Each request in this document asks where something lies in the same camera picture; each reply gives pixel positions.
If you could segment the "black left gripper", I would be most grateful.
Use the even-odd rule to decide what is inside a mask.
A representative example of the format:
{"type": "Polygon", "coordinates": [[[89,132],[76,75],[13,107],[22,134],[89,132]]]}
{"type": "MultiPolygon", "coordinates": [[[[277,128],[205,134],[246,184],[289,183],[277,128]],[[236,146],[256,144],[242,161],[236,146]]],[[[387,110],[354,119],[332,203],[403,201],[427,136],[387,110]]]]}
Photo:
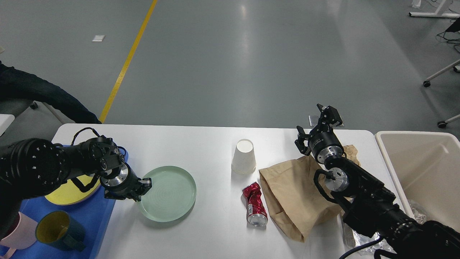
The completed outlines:
{"type": "Polygon", "coordinates": [[[113,172],[117,175],[112,179],[101,177],[101,186],[105,189],[106,199],[130,199],[140,202],[141,197],[152,187],[151,178],[138,178],[128,164],[113,169],[113,172]]]}

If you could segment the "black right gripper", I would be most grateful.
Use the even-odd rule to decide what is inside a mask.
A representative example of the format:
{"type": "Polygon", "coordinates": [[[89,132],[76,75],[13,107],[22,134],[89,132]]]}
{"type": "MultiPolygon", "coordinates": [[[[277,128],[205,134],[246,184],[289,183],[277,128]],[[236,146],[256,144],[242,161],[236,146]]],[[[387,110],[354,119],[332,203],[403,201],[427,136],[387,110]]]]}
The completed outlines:
{"type": "Polygon", "coordinates": [[[306,134],[301,126],[297,126],[297,139],[295,145],[299,152],[305,156],[312,156],[317,162],[326,162],[330,158],[342,157],[344,148],[338,137],[333,132],[334,127],[342,126],[343,120],[338,110],[330,105],[316,105],[320,110],[317,125],[312,128],[311,134],[306,134]]]}

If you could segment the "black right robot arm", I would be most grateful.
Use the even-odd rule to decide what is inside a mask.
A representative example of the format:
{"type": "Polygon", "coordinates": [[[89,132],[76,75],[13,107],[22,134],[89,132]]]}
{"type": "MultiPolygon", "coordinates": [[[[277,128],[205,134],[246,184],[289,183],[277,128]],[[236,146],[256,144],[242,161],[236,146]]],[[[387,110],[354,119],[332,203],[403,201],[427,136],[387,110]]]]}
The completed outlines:
{"type": "Polygon", "coordinates": [[[315,171],[313,182],[325,200],[342,208],[344,223],[367,237],[378,234],[377,240],[350,249],[341,258],[385,240],[393,252],[377,249],[375,259],[458,259],[459,233],[435,220],[419,224],[404,213],[381,180],[346,157],[334,133],[334,127],[343,124],[337,109],[321,104],[317,108],[317,125],[308,134],[297,126],[297,149],[325,166],[315,171]]]}

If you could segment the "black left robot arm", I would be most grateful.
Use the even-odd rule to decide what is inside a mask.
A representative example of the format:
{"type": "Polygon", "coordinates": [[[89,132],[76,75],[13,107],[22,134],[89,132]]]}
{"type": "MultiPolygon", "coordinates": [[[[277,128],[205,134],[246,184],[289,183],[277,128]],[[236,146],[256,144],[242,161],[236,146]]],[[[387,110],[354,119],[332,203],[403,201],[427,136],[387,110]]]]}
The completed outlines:
{"type": "Polygon", "coordinates": [[[139,178],[114,140],[95,135],[82,143],[63,146],[31,138],[1,147],[1,238],[12,227],[23,200],[49,195],[71,181],[88,192],[100,182],[105,198],[141,201],[152,187],[150,178],[139,178]]]}

